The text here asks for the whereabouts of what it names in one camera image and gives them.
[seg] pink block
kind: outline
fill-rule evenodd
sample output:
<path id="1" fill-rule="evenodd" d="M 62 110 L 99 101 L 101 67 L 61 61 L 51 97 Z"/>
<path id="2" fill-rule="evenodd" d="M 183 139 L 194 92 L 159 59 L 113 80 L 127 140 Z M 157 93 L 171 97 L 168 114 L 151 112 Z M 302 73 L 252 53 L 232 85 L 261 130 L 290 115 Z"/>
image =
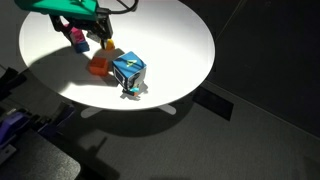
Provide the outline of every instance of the pink block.
<path id="1" fill-rule="evenodd" d="M 82 33 L 82 30 L 77 29 L 75 27 L 71 29 L 70 37 L 73 44 L 78 44 L 79 42 L 85 41 L 85 37 Z"/>

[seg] table top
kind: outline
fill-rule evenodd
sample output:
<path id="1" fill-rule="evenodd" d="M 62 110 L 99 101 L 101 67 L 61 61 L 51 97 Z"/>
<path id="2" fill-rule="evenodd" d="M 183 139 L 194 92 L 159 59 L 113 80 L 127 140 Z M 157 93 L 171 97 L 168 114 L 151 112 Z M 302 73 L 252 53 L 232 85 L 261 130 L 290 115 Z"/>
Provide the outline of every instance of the table top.
<path id="1" fill-rule="evenodd" d="M 117 3 L 107 0 L 99 5 L 112 9 L 119 8 Z M 98 43 L 86 38 L 90 51 L 76 54 L 53 29 L 49 16 L 31 12 L 19 35 L 23 61 L 58 94 L 110 110 L 141 110 L 176 101 L 197 88 L 213 66 L 215 47 L 208 27 L 177 0 L 140 0 L 135 12 L 111 15 L 110 20 L 116 49 L 101 51 Z M 136 98 L 123 95 L 112 75 L 99 77 L 87 70 L 93 56 L 113 60 L 129 51 L 147 64 L 145 91 Z"/>

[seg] printed cube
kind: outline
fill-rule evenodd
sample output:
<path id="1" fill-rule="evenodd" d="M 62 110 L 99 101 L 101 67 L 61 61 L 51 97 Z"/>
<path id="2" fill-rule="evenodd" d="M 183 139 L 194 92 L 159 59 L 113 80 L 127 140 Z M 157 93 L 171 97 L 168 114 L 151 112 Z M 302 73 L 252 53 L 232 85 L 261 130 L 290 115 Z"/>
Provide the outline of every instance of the printed cube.
<path id="1" fill-rule="evenodd" d="M 147 65 L 132 51 L 118 57 L 113 62 L 113 73 L 116 80 L 128 94 L 136 94 L 143 83 Z"/>
<path id="2" fill-rule="evenodd" d="M 107 76 L 108 62 L 106 58 L 93 57 L 89 63 L 89 71 L 93 75 Z"/>

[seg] toy block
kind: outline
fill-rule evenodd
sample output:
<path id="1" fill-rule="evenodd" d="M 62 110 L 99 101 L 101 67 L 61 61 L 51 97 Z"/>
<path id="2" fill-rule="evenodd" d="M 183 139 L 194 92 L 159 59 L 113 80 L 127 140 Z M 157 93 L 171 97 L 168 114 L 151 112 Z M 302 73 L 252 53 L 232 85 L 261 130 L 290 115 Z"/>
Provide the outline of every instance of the toy block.
<path id="1" fill-rule="evenodd" d="M 112 39 L 108 39 L 107 41 L 100 41 L 100 45 L 102 49 L 106 51 L 114 50 L 114 43 Z"/>
<path id="2" fill-rule="evenodd" d="M 70 39 L 72 41 L 72 44 L 78 44 L 82 41 L 85 41 L 84 34 L 82 33 L 81 29 L 77 29 L 75 27 L 72 27 L 70 32 Z"/>
<path id="3" fill-rule="evenodd" d="M 147 65 L 132 51 L 118 57 L 112 64 L 114 77 L 124 88 L 123 92 L 136 96 L 144 81 Z"/>
<path id="4" fill-rule="evenodd" d="M 76 50 L 76 53 L 83 53 L 86 51 L 90 51 L 89 44 L 87 41 L 82 41 L 74 45 L 74 49 Z"/>
<path id="5" fill-rule="evenodd" d="M 89 62 L 89 71 L 93 75 L 107 76 L 108 62 L 106 58 L 93 57 Z"/>

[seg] orange block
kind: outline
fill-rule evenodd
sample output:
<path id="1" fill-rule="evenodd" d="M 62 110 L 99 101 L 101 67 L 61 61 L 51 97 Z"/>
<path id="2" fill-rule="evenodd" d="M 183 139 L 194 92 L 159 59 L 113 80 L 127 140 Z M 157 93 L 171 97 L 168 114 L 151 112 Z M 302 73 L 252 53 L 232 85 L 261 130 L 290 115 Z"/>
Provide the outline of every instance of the orange block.
<path id="1" fill-rule="evenodd" d="M 89 63 L 89 71 L 93 75 L 107 76 L 108 62 L 106 58 L 93 57 Z"/>

